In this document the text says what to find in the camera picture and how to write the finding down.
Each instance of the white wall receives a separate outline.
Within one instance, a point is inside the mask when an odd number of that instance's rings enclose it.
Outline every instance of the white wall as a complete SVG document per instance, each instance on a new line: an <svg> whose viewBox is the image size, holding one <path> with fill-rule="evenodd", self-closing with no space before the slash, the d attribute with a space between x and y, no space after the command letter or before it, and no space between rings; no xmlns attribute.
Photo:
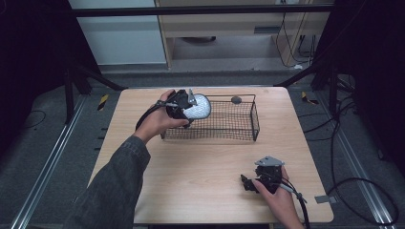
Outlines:
<svg viewBox="0 0 405 229"><path fill-rule="evenodd" d="M70 0L73 9L155 7L153 0ZM77 18L98 65L164 64L157 16Z"/></svg>

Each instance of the hand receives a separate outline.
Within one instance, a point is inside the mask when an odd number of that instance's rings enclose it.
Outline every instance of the hand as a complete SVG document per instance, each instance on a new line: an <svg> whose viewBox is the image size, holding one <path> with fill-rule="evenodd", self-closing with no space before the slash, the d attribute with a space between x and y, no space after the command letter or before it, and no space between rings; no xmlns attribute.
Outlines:
<svg viewBox="0 0 405 229"><path fill-rule="evenodd" d="M160 96L160 100L166 101L169 94L174 90L169 90ZM161 107L149 114L134 132L134 136L139 137L145 144L154 136L160 135L166 129L172 127L180 127L188 124L187 119L174 119L171 118L166 108Z"/></svg>
<svg viewBox="0 0 405 229"><path fill-rule="evenodd" d="M282 173L283 178L288 180L287 171L284 166L282 167ZM252 179L252 182L265 199L274 217L276 217L287 229L304 228L295 210L291 193L283 188L278 188L273 195L260 181Z"/></svg>

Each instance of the sleeve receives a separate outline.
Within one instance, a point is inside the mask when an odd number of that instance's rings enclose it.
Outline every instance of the sleeve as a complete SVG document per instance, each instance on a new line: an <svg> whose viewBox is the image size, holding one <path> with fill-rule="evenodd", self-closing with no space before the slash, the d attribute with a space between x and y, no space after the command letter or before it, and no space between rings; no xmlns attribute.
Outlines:
<svg viewBox="0 0 405 229"><path fill-rule="evenodd" d="M132 229L149 160L145 144L130 136L76 200L63 228Z"/></svg>

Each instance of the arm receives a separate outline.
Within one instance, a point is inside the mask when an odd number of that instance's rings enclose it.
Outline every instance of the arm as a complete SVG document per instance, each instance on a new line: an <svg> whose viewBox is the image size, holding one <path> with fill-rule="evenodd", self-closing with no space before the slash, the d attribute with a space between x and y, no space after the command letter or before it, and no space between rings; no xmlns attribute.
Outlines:
<svg viewBox="0 0 405 229"><path fill-rule="evenodd" d="M172 92L166 92L160 100L166 100ZM185 119L170 118L164 108L148 115L77 199L64 228L133 228L143 172L150 159L146 143L169 127L187 123Z"/></svg>
<svg viewBox="0 0 405 229"><path fill-rule="evenodd" d="M282 167L283 178L288 180L287 171ZM304 229L295 210L292 194L285 189L278 188L276 193L271 194L266 187L258 180L252 179L254 186L265 199L268 207L287 229Z"/></svg>

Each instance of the wire basket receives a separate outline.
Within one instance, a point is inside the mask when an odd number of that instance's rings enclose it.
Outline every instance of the wire basket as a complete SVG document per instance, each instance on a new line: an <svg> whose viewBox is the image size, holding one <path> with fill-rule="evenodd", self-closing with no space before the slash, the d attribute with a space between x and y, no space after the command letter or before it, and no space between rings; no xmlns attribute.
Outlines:
<svg viewBox="0 0 405 229"><path fill-rule="evenodd" d="M196 119L188 128L170 128L162 139L231 138L256 141L260 131L255 94L206 95L211 115Z"/></svg>

